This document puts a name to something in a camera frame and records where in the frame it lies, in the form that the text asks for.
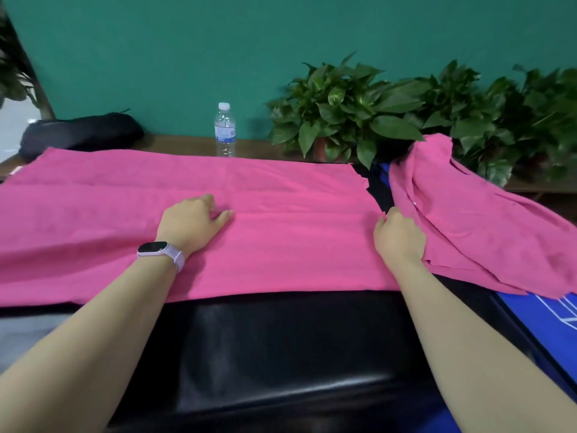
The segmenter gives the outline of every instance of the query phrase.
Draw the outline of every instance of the pink towel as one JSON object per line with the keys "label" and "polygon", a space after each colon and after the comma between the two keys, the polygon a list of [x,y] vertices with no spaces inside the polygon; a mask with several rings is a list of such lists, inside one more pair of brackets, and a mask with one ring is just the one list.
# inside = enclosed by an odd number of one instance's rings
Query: pink towel
{"label": "pink towel", "polygon": [[425,136],[389,174],[395,204],[427,234],[439,275],[506,293],[577,293],[577,229],[451,159],[451,138]]}
{"label": "pink towel", "polygon": [[169,301],[397,289],[365,188],[346,164],[49,149],[0,185],[0,306],[89,301],[155,238],[167,207],[204,193],[236,215],[187,261]]}

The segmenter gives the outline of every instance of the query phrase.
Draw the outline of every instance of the bottle label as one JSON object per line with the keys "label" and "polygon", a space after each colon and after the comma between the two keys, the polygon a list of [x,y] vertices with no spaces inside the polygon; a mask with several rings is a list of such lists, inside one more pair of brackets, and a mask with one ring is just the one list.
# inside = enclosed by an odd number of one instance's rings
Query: bottle label
{"label": "bottle label", "polygon": [[219,143],[234,143],[237,138],[237,129],[215,126],[215,136]]}

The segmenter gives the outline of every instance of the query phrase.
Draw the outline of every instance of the water bottle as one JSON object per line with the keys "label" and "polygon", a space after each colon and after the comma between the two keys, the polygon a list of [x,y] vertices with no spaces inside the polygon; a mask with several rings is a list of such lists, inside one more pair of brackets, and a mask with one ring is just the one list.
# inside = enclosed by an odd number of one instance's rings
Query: water bottle
{"label": "water bottle", "polygon": [[234,156],[237,129],[234,117],[230,114],[230,104],[219,103],[215,117],[216,155]]}

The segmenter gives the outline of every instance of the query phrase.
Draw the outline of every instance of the pink cloth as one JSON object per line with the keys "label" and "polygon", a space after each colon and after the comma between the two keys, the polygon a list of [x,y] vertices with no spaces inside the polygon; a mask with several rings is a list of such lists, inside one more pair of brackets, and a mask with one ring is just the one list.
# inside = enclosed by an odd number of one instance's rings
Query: pink cloth
{"label": "pink cloth", "polygon": [[577,293],[575,226],[452,160],[451,138],[425,139],[391,165],[389,181],[400,211],[427,234],[429,269],[506,293]]}
{"label": "pink cloth", "polygon": [[345,164],[49,149],[0,185],[0,306],[89,301],[155,238],[165,208],[204,193],[236,215],[168,301],[397,289],[365,188]]}

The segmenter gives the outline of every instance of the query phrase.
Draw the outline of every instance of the green wall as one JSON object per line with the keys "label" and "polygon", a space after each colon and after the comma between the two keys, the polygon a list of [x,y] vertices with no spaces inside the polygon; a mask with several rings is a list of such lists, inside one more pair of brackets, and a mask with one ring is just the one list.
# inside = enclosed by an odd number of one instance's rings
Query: green wall
{"label": "green wall", "polygon": [[239,138],[264,138],[263,102],[353,62],[396,79],[451,59],[484,79],[515,63],[577,66],[577,0],[4,0],[59,118],[130,108],[151,132],[213,136],[229,101]]}

